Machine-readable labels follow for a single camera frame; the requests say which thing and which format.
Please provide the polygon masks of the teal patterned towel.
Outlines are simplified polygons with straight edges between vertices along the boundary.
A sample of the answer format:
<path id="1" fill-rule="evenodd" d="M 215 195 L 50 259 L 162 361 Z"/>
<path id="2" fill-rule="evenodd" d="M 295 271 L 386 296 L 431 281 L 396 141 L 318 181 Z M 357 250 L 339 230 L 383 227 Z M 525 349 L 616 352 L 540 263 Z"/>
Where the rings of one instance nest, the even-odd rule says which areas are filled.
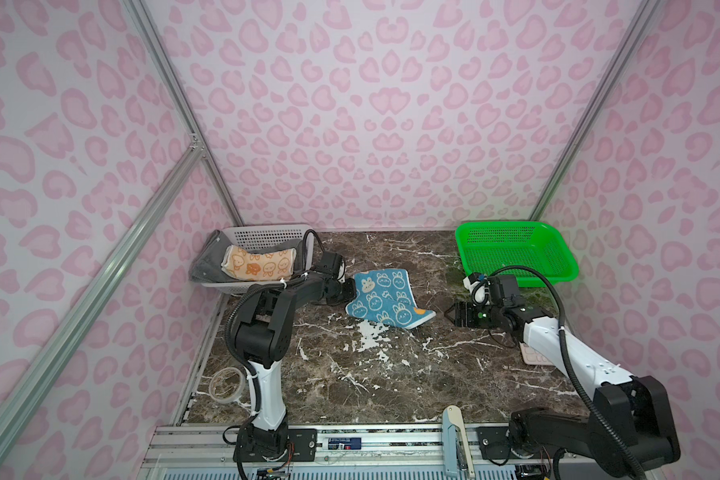
<path id="1" fill-rule="evenodd" d="M 406 330 L 430 320 L 436 313 L 416 305 L 409 274 L 404 269 L 382 269 L 354 275 L 356 297 L 345 312 L 354 318 Z"/>

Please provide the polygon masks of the orange patterned towel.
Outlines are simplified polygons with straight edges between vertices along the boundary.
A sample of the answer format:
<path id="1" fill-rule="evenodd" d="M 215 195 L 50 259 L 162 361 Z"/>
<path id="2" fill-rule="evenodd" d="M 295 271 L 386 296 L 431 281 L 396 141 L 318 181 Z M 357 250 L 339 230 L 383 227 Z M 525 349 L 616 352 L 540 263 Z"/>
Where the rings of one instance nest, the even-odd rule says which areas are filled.
<path id="1" fill-rule="evenodd" d="M 270 253 L 251 253 L 229 246 L 222 258 L 221 271 L 239 281 L 288 280 L 293 276 L 297 252 L 294 248 Z"/>

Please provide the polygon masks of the grey towel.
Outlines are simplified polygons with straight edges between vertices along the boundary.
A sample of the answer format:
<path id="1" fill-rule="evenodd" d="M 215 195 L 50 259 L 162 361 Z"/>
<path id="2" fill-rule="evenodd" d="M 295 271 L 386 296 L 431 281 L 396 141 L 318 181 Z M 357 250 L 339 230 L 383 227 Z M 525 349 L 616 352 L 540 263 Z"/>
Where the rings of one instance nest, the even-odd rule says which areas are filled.
<path id="1" fill-rule="evenodd" d="M 294 248 L 297 252 L 297 257 L 293 276 L 300 275 L 305 270 L 306 261 L 304 260 L 304 246 L 302 239 L 286 240 L 267 247 L 244 248 L 239 243 L 234 243 L 223 231 L 214 230 L 207 238 L 200 254 L 196 257 L 190 267 L 190 279 L 200 283 L 248 282 L 235 280 L 221 271 L 220 264 L 222 258 L 226 249 L 231 245 L 239 246 L 251 253 L 270 253 Z"/>

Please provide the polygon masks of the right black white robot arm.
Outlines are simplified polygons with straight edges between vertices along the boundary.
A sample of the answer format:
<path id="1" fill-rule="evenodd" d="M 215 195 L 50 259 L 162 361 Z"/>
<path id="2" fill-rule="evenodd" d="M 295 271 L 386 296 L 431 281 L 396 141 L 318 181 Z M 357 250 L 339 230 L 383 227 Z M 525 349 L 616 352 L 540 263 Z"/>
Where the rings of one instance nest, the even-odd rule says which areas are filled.
<path id="1" fill-rule="evenodd" d="M 554 471 L 565 454 L 574 454 L 594 460 L 614 478 L 631 479 L 679 461 L 681 447 L 664 385 L 607 360 L 571 333 L 560 295 L 548 279 L 542 282 L 558 311 L 532 305 L 521 292 L 517 270 L 510 266 L 490 275 L 467 275 L 463 284 L 470 298 L 455 302 L 446 317 L 457 327 L 501 330 L 536 350 L 566 376 L 588 414 L 542 407 L 515 411 L 508 422 L 507 451 L 551 447 Z"/>

